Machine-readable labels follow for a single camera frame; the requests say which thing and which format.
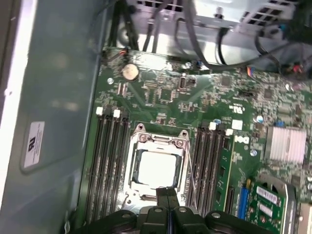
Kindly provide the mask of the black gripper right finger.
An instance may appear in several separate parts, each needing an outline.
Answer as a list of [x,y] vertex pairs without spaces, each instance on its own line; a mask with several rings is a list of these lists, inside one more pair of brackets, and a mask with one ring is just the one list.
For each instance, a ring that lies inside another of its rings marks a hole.
[[221,211],[212,211],[205,217],[189,207],[180,206],[176,191],[168,188],[168,205],[177,234],[245,234],[246,221]]

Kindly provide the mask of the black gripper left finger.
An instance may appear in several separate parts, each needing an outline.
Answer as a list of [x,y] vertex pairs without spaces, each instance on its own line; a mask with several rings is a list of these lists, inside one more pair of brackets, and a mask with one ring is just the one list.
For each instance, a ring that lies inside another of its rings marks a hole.
[[156,199],[156,206],[147,207],[147,210],[140,214],[129,210],[120,210],[70,231],[70,233],[120,234],[139,231],[141,234],[165,234],[168,229],[167,188],[156,189]]

